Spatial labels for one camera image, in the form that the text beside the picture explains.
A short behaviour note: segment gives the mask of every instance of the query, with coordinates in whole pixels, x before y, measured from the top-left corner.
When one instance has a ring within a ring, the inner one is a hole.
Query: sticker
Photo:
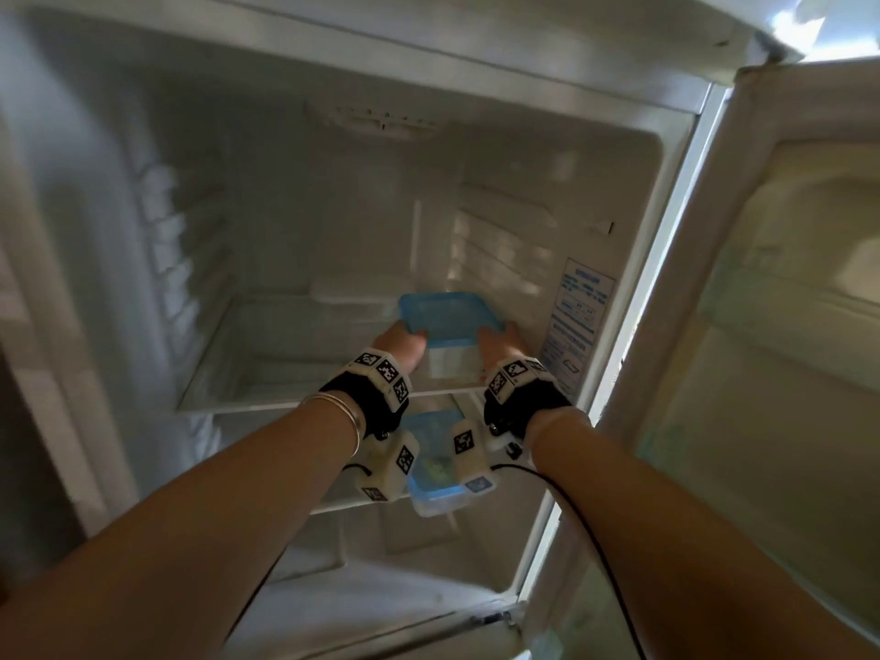
[[[578,400],[613,291],[611,278],[573,259],[566,262],[540,359],[572,403]]]

